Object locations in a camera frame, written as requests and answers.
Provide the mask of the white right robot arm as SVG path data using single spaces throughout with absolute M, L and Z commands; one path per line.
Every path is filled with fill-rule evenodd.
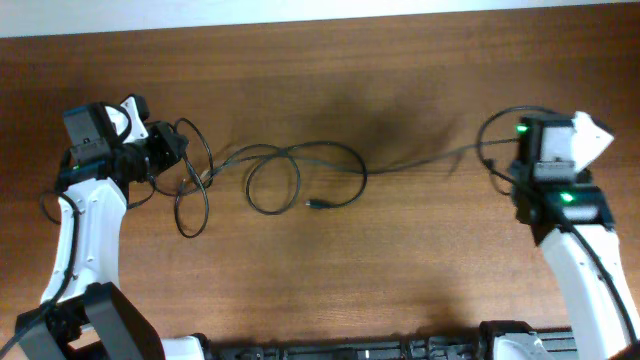
M 516 131 L 509 169 L 516 218 L 556 278 L 579 357 L 612 358 L 639 339 L 615 220 L 588 169 L 613 132 L 585 112 L 526 114 Z

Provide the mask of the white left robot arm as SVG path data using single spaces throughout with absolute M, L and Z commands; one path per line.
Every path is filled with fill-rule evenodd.
M 129 185 L 149 182 L 183 159 L 187 139 L 151 123 L 143 97 L 97 102 L 64 113 L 72 141 L 53 195 L 60 232 L 52 275 L 38 308 L 20 314 L 14 336 L 30 359 L 204 359 L 198 335 L 161 338 L 122 293 L 119 238 L 132 208 Z

